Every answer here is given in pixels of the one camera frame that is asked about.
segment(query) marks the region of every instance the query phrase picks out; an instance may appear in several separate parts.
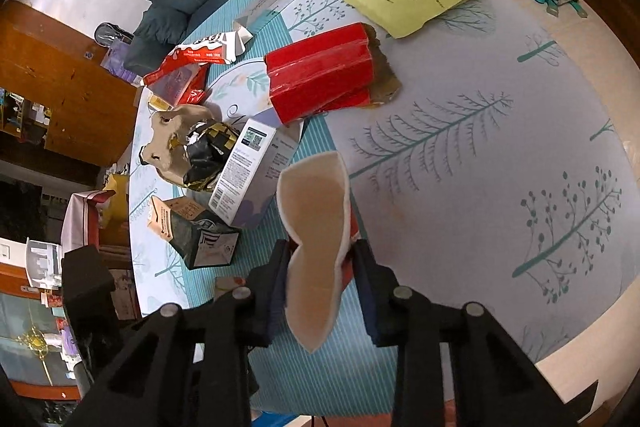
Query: tiled floor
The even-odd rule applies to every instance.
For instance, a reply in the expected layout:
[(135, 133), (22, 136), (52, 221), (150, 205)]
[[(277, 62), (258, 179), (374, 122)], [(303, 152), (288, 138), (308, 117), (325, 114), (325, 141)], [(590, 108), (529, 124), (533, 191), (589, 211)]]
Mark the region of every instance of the tiled floor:
[[(547, 29), (581, 69), (607, 107), (611, 122), (640, 180), (640, 69), (598, 15), (581, 19), (570, 6), (555, 18), (533, 0), (516, 0)], [(623, 392), (640, 367), (640, 279), (587, 330), (539, 369), (568, 400), (599, 380), (596, 404)]]

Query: tablecloth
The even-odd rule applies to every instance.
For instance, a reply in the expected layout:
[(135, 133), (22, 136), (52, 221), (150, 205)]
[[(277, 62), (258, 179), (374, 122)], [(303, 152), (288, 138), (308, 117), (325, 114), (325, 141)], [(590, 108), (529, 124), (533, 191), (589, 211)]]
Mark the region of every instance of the tablecloth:
[[(228, 30), (251, 1), (229, 0), (187, 42)], [(362, 20), (344, 0), (295, 1), (237, 64), (210, 68), (209, 102), (227, 120), (251, 114), (266, 103), (267, 51)], [(639, 269), (640, 198), (605, 109), (560, 46), (511, 0), (469, 1), (399, 40), (374, 27), (401, 93), (375, 110), (312, 118), (293, 161), (338, 150), (379, 263), (434, 302), (484, 303), (531, 360), (545, 358), (606, 311)], [(151, 138), (149, 119), (143, 97), (134, 156)], [(272, 203), (260, 226), (243, 232), (230, 267), (188, 271), (146, 229), (149, 197), (182, 193), (133, 162), (131, 246), (145, 313), (169, 301), (207, 301), (216, 275), (246, 275), (286, 237)], [(316, 353), (283, 323), (250, 362), (261, 384), (252, 398), (258, 409), (391, 408), (396, 350), (371, 344), (353, 283)]]

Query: red snack package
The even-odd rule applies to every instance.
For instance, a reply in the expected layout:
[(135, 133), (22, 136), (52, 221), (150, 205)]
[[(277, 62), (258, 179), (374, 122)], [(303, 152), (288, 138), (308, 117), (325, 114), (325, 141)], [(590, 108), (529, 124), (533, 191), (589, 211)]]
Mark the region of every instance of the red snack package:
[(266, 54), (280, 121), (390, 100), (400, 84), (379, 45), (372, 26), (355, 23)]
[(179, 44), (156, 71), (145, 75), (143, 84), (172, 107), (197, 103), (194, 100), (200, 101), (205, 95), (209, 64), (235, 62), (244, 53), (249, 39), (251, 34), (240, 27), (238, 31), (218, 33), (193, 44)]
[(209, 65), (201, 66), (195, 76), (189, 82), (189, 86), (180, 97), (178, 105), (184, 103), (193, 103), (198, 105), (204, 98), (206, 91), (204, 89), (205, 82), (207, 80), (207, 72), (209, 71)]

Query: qr code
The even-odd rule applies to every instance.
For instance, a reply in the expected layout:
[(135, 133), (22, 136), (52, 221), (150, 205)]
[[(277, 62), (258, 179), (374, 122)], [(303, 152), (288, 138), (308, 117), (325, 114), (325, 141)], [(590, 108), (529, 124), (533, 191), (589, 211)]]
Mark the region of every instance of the qr code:
[(219, 188), (213, 193), (213, 198), (211, 198), (211, 203), (213, 206), (218, 206), (220, 203), (220, 198), (222, 198), (222, 188)]
[(242, 140), (242, 143), (247, 147), (249, 147), (250, 149), (253, 149), (254, 151), (259, 151), (260, 144), (262, 143), (262, 140), (264, 140), (264, 138), (265, 138), (264, 135), (261, 136), (260, 134), (255, 132), (253, 129), (249, 128), (246, 134), (244, 135), (244, 139)]

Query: red box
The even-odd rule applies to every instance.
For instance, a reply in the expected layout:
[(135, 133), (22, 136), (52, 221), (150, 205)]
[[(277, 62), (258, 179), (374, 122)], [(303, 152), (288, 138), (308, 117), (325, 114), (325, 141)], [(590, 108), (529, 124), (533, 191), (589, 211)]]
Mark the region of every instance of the red box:
[(282, 123), (311, 115), (374, 78), (362, 23), (295, 42), (264, 57), (270, 99)]

